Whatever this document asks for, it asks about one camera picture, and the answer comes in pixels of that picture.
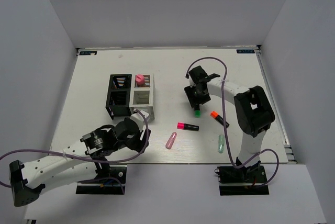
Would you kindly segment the blue table label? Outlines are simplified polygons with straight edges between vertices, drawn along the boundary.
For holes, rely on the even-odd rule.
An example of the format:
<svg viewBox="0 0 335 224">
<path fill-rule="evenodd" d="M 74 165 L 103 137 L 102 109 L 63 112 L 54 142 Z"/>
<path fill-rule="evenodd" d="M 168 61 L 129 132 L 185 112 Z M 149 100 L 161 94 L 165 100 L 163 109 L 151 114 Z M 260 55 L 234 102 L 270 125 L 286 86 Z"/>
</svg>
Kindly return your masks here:
<svg viewBox="0 0 335 224">
<path fill-rule="evenodd" d="M 237 54 L 255 54 L 253 49 L 237 49 Z"/>
<path fill-rule="evenodd" d="M 79 55 L 97 55 L 97 51 L 80 51 Z"/>
</svg>

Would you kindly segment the white mesh organizer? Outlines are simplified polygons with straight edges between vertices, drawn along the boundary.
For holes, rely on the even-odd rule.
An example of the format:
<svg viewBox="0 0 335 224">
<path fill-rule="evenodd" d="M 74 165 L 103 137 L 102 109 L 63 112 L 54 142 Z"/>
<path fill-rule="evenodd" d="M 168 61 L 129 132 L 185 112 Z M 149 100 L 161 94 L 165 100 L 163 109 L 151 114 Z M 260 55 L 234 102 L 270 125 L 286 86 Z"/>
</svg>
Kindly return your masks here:
<svg viewBox="0 0 335 224">
<path fill-rule="evenodd" d="M 136 81 L 136 76 L 142 75 L 143 81 L 140 85 Z M 154 101 L 155 101 L 155 83 L 154 75 L 134 74 L 131 79 L 129 108 L 133 114 L 135 109 L 143 110 L 149 114 L 148 122 L 154 121 Z"/>
</svg>

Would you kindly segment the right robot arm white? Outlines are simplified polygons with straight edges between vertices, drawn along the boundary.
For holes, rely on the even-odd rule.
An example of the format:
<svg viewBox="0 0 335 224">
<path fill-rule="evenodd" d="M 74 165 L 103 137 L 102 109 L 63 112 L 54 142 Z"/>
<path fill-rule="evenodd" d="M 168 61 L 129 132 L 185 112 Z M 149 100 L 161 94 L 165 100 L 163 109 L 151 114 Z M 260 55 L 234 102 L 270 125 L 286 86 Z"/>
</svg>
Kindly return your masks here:
<svg viewBox="0 0 335 224">
<path fill-rule="evenodd" d="M 275 120 L 264 89 L 258 85 L 251 88 L 240 86 L 216 73 L 209 75 L 201 66 L 188 70 L 186 78 L 189 86 L 184 91 L 195 114 L 200 111 L 200 105 L 209 102 L 212 96 L 234 105 L 237 122 L 243 132 L 241 149 L 235 162 L 236 174 L 240 180 L 249 181 L 260 166 L 262 141 Z"/>
</svg>

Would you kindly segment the right aluminium table rail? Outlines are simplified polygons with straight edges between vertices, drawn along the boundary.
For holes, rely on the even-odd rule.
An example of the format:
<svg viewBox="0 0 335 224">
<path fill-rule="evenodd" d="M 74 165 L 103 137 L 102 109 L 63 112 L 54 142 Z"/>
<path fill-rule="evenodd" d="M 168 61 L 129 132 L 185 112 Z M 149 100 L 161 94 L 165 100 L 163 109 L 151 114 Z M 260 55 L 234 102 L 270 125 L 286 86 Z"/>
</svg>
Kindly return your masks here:
<svg viewBox="0 0 335 224">
<path fill-rule="evenodd" d="M 262 72 L 264 83 L 265 83 L 265 86 L 266 86 L 266 89 L 267 89 L 267 92 L 268 92 L 268 95 L 269 95 L 270 103 L 271 103 L 272 108 L 274 110 L 276 122 L 277 122 L 277 125 L 278 125 L 278 128 L 279 128 L 282 140 L 283 140 L 283 146 L 284 146 L 284 150 L 285 150 L 285 153 L 286 153 L 286 157 L 287 157 L 288 162 L 290 164 L 297 164 L 297 160 L 295 159 L 293 149 L 292 149 L 291 143 L 288 139 L 285 126 L 283 125 L 283 122 L 282 122 L 281 114 L 278 111 L 276 101 L 275 101 L 273 93 L 271 91 L 269 78 L 266 75 L 266 69 L 264 67 L 263 58 L 262 58 L 261 46 L 262 46 L 261 44 L 256 46 L 257 51 L 258 51 L 258 53 L 256 53 L 256 55 L 257 55 L 258 63 L 259 63 L 259 66 L 260 66 L 260 69 L 261 69 L 261 72 Z"/>
</svg>

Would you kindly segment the black mesh organizer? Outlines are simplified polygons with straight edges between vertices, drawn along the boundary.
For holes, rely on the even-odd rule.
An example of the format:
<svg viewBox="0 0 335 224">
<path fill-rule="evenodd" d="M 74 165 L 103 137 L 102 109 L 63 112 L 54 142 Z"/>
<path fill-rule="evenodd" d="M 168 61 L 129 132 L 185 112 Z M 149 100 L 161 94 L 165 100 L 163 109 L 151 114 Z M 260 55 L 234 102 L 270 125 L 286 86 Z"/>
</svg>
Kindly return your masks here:
<svg viewBox="0 0 335 224">
<path fill-rule="evenodd" d="M 131 74 L 110 75 L 105 108 L 112 120 L 115 117 L 129 117 L 131 115 L 129 75 Z"/>
</svg>

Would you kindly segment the pink black highlighter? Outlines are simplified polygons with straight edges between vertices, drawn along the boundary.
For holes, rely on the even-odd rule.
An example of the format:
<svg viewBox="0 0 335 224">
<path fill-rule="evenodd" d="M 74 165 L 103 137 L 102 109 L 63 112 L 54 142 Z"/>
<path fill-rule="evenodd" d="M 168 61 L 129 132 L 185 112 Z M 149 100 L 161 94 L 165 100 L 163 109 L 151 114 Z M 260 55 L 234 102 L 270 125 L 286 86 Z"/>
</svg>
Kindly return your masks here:
<svg viewBox="0 0 335 224">
<path fill-rule="evenodd" d="M 199 131 L 199 126 L 178 122 L 177 129 L 190 130 L 190 131 Z"/>
</svg>

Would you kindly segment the pink capped clear tube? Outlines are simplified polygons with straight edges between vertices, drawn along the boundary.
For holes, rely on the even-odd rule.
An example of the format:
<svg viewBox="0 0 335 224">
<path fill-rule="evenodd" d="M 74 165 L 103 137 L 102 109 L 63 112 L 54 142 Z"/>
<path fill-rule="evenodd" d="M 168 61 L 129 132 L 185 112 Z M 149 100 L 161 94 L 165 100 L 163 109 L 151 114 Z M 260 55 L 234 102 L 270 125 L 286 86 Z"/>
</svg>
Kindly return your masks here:
<svg viewBox="0 0 335 224">
<path fill-rule="evenodd" d="M 135 76 L 136 87 L 145 87 L 145 78 L 142 74 L 138 74 Z"/>
</svg>

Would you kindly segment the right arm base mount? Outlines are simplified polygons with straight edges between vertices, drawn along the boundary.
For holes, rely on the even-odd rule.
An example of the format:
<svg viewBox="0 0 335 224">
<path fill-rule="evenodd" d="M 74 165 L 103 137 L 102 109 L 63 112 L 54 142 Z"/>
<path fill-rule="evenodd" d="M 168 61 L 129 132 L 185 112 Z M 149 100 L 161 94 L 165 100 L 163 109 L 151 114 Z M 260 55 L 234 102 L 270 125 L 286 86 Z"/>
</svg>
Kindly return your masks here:
<svg viewBox="0 0 335 224">
<path fill-rule="evenodd" d="M 220 196 L 252 196 L 269 195 L 264 166 L 259 161 L 251 167 L 236 169 L 233 166 L 218 166 L 215 169 L 218 176 Z"/>
</svg>

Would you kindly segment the orange black highlighter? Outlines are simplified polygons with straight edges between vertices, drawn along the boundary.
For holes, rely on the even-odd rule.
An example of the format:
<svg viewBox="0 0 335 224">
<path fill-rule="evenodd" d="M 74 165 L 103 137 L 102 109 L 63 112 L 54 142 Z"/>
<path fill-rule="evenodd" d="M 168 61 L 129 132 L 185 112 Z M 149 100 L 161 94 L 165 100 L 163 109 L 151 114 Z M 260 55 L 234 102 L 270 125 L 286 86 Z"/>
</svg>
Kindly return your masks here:
<svg viewBox="0 0 335 224">
<path fill-rule="evenodd" d="M 227 128 L 230 126 L 229 123 L 226 122 L 217 112 L 212 111 L 210 115 L 212 118 L 214 118 L 215 121 L 220 123 L 222 126 L 226 126 Z"/>
</svg>

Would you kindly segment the green black highlighter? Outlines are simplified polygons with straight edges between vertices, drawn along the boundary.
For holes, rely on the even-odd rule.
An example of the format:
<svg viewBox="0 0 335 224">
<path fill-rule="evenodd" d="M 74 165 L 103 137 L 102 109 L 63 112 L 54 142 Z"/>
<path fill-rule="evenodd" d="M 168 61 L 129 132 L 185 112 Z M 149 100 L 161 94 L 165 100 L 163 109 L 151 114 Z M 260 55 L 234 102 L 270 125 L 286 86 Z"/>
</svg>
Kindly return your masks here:
<svg viewBox="0 0 335 224">
<path fill-rule="evenodd" d="M 199 118 L 201 116 L 201 111 L 200 111 L 199 106 L 194 107 L 194 115 L 196 118 Z"/>
</svg>

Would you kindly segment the right blue table label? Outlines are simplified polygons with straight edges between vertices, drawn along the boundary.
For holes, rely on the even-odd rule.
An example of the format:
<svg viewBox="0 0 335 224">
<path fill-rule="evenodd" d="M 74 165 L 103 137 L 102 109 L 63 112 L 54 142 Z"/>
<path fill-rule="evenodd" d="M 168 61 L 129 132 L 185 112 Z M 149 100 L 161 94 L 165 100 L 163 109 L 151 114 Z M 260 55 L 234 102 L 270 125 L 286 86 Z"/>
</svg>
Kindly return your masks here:
<svg viewBox="0 0 335 224">
<path fill-rule="evenodd" d="M 237 54 L 255 54 L 253 49 L 237 49 Z"/>
</svg>

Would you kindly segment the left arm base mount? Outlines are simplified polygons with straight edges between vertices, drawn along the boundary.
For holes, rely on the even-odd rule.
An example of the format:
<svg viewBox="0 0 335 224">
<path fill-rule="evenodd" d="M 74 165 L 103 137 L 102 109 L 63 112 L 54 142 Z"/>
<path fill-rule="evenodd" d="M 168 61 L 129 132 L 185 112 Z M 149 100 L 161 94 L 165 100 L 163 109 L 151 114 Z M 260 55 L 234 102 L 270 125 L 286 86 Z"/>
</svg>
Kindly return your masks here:
<svg viewBox="0 0 335 224">
<path fill-rule="evenodd" d="M 91 180 L 78 182 L 77 195 L 124 195 L 126 190 L 126 165 L 111 166 L 108 171 L 99 170 Z"/>
</svg>

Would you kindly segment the left blue table label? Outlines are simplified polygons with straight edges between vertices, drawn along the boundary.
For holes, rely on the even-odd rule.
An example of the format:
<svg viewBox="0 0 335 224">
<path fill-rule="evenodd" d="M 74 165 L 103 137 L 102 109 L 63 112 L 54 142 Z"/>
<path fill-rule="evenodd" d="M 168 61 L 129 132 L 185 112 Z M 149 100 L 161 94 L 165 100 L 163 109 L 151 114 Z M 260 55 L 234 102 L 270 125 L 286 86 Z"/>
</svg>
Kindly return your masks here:
<svg viewBox="0 0 335 224">
<path fill-rule="evenodd" d="M 79 55 L 97 55 L 97 51 L 80 51 Z"/>
</svg>

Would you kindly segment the green translucent small tube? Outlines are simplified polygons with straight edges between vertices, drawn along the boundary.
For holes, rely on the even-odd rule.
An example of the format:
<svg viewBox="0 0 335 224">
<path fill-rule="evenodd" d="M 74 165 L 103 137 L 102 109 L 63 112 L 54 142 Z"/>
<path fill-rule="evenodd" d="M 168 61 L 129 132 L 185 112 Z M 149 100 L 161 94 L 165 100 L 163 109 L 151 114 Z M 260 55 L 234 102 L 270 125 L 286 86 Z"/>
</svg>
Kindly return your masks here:
<svg viewBox="0 0 335 224">
<path fill-rule="evenodd" d="M 219 135 L 218 137 L 218 152 L 223 153 L 224 152 L 224 146 L 225 146 L 225 136 Z"/>
</svg>

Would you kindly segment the pink translucent small tube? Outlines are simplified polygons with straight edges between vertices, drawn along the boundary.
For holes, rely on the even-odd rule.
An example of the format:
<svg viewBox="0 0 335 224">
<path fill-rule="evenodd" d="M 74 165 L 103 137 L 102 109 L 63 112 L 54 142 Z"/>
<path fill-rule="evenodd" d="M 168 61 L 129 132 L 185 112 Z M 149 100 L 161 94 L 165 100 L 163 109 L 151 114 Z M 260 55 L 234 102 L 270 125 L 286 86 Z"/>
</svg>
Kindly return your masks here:
<svg viewBox="0 0 335 224">
<path fill-rule="evenodd" d="M 173 144 L 174 144 L 174 141 L 175 141 L 175 139 L 176 139 L 176 136 L 177 136 L 177 133 L 176 133 L 176 132 L 172 132 L 172 134 L 170 135 L 168 141 L 167 141 L 166 144 L 165 144 L 165 147 L 166 147 L 167 149 L 170 150 L 170 149 L 172 148 L 172 146 L 173 146 Z"/>
</svg>

